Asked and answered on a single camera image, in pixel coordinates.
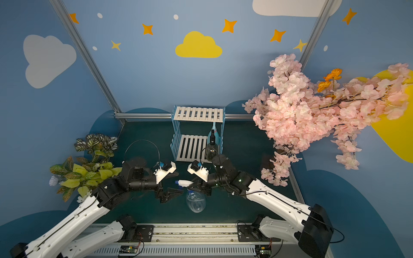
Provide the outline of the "clear white spray bottle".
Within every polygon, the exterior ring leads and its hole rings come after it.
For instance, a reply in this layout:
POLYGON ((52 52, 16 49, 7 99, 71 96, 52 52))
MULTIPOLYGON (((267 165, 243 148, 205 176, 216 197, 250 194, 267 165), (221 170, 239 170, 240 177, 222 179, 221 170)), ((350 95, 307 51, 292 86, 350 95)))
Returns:
POLYGON ((192 181, 177 180, 175 183, 179 187, 187 189, 186 202, 192 212, 200 213, 206 208, 206 198, 204 194, 189 189, 189 186, 193 183, 192 181))

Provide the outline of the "blue white slatted shelf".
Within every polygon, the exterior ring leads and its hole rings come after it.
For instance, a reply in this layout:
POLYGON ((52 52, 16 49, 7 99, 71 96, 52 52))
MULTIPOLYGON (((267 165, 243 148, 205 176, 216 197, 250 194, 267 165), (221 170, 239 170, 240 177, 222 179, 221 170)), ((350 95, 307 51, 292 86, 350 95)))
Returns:
POLYGON ((208 162, 205 159, 203 149, 209 143, 210 133, 184 134, 181 132, 182 122, 207 123, 211 130, 215 121, 220 135, 219 153, 222 153, 225 108, 175 106, 172 115, 174 134, 170 147, 175 161, 192 162, 193 160, 201 160, 205 163, 208 162))

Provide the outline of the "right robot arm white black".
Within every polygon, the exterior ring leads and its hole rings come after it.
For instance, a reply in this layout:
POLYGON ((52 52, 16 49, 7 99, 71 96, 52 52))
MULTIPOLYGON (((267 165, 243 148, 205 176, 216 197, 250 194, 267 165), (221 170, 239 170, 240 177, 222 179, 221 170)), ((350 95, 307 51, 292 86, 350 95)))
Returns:
POLYGON ((213 187, 222 187, 232 195, 258 203, 282 218, 259 220, 258 230, 265 237, 296 243, 312 258, 326 256, 335 229, 322 206, 308 206, 280 194, 253 175, 237 170, 223 154, 213 158, 213 166, 216 171, 209 174, 199 161, 193 161, 187 171, 198 178, 187 189, 210 196, 213 187))

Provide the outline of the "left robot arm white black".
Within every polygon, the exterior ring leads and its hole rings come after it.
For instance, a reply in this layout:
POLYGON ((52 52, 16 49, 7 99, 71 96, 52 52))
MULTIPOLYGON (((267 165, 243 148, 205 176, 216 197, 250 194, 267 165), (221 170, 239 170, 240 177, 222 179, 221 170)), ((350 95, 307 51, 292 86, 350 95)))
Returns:
POLYGON ((161 163, 155 172, 146 168, 146 161, 140 157, 123 162, 121 171, 115 177, 104 180, 70 215, 30 243, 14 246, 10 255, 13 258, 84 258, 128 234, 137 237, 137 225, 130 216, 122 216, 91 235, 78 236, 127 200, 131 191, 154 191, 161 203, 181 195, 183 191, 179 189, 163 190, 161 181, 174 176, 178 176, 178 172, 172 161, 161 163))

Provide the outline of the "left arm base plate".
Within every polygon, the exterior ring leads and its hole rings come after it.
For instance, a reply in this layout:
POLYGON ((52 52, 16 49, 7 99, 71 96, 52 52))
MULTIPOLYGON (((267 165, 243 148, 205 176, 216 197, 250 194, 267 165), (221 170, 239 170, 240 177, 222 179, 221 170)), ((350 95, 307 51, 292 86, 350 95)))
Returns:
POLYGON ((120 239, 120 243, 151 242, 153 237, 154 225, 136 225, 127 229, 120 239))

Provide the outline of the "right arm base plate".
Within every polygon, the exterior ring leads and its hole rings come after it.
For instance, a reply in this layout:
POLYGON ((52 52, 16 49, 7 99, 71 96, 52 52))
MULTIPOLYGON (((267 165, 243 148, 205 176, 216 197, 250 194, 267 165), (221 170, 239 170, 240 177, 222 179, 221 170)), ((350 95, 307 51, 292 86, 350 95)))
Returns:
POLYGON ((237 223, 237 235, 239 242, 264 242, 264 243, 281 243, 281 239, 268 238, 259 231, 256 226, 243 222, 237 223))

